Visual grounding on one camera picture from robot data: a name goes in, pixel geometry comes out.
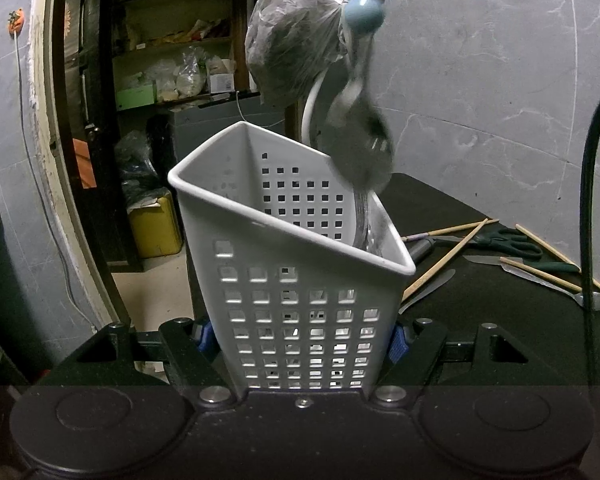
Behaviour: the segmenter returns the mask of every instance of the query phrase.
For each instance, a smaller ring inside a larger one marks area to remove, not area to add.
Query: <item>perforated utensil holder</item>
[[[350,246],[353,193],[328,156],[245,122],[194,150],[169,182],[238,391],[375,383],[415,272],[375,193],[381,256]]]

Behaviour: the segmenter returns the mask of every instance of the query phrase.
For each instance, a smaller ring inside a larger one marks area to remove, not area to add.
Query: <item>knife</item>
[[[429,285],[427,285],[420,294],[418,294],[417,296],[415,296],[414,298],[409,300],[407,303],[405,303],[403,306],[401,306],[400,310],[398,310],[398,314],[402,314],[412,304],[414,304],[414,303],[420,301],[422,298],[428,296],[437,288],[440,288],[442,285],[444,285],[446,282],[448,282],[454,276],[455,273],[456,273],[455,269],[449,269],[446,272],[443,272],[442,274],[440,274],[440,276],[437,279],[433,280],[431,283],[429,283]]]
[[[544,270],[544,272],[572,272],[575,274],[580,273],[580,269],[571,264],[566,264],[564,262],[529,262],[527,260],[523,260],[522,258],[511,258],[507,256],[509,260],[513,260],[514,262],[518,262],[520,264],[525,264],[526,266],[533,267],[537,270]],[[487,264],[487,265],[501,265],[500,256],[465,256],[465,260],[469,260],[474,264]]]

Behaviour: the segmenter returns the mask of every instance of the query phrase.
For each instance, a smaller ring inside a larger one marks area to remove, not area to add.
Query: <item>screw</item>
[[[301,408],[301,409],[303,409],[303,408],[308,408],[308,407],[309,407],[309,406],[311,406],[313,403],[314,403],[314,402],[313,402],[311,399],[307,398],[307,397],[298,397],[298,398],[296,399],[296,406],[297,406],[298,408]]]
[[[231,392],[224,386],[208,386],[200,391],[200,399],[209,404],[219,404],[231,399]]]
[[[400,386],[378,386],[374,393],[382,402],[398,402],[407,396],[407,392]]]

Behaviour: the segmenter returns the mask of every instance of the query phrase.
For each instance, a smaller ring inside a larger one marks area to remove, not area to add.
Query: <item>chopstick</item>
[[[567,282],[565,280],[561,280],[560,278],[556,278],[554,275],[544,272],[542,270],[538,270],[533,267],[529,267],[528,265],[521,264],[514,260],[509,260],[508,258],[505,258],[504,256],[502,256],[500,258],[500,261],[503,264],[507,264],[512,267],[517,267],[519,269],[526,270],[526,272],[535,274],[536,276],[539,276],[540,278],[543,278],[543,279],[547,280],[548,282],[552,282],[552,283],[555,283],[556,285],[560,285],[560,286],[563,286],[564,288],[568,288],[569,290],[572,290],[573,292],[582,292],[582,287],[574,285],[573,283]]]
[[[473,231],[471,231],[467,236],[465,236],[462,241],[458,242],[456,246],[451,249],[445,256],[440,259],[433,267],[431,267],[427,272],[425,272],[422,276],[420,276],[415,282],[413,282],[402,295],[402,301],[405,301],[411,294],[413,294],[416,290],[418,290],[421,286],[427,283],[436,272],[438,272],[442,267],[444,267],[448,261],[456,256],[462,248],[475,236],[475,234],[482,229],[482,226],[485,225],[489,221],[488,218],[485,218],[482,222],[478,222],[478,225],[475,227]]]
[[[487,220],[487,224],[493,224],[494,222],[498,222],[499,220]],[[455,233],[456,231],[464,231],[465,229],[473,229],[474,227],[478,227],[481,222],[473,222],[471,224],[464,225],[455,225],[453,227],[445,227],[444,229],[436,229],[435,231],[430,231],[428,233],[418,233],[416,235],[403,236],[401,239],[403,242],[414,242],[416,240],[422,240],[427,236],[440,236],[446,235],[448,233]]]
[[[572,262],[570,259],[568,259],[564,254],[562,254],[558,249],[555,249],[553,247],[551,247],[551,245],[549,245],[547,242],[545,242],[544,240],[542,240],[542,238],[537,237],[535,234],[533,234],[531,231],[529,231],[528,229],[522,227],[522,225],[520,224],[516,224],[516,229],[518,231],[520,231],[521,233],[527,235],[529,238],[531,238],[533,241],[535,241],[537,244],[540,244],[542,247],[544,247],[547,251],[549,251],[550,253],[553,253],[555,256],[557,256],[559,259],[561,259],[562,261],[571,264],[571,265],[575,265],[576,267],[578,267],[580,269],[580,272],[582,272],[582,269],[580,268],[580,266],[578,264],[576,264],[575,262]],[[593,284],[600,289],[600,282],[598,280],[593,280]]]

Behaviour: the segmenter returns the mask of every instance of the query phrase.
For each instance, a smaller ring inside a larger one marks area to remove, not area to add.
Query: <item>light blue handle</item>
[[[373,34],[384,21],[382,0],[349,0],[344,19],[353,34]]]

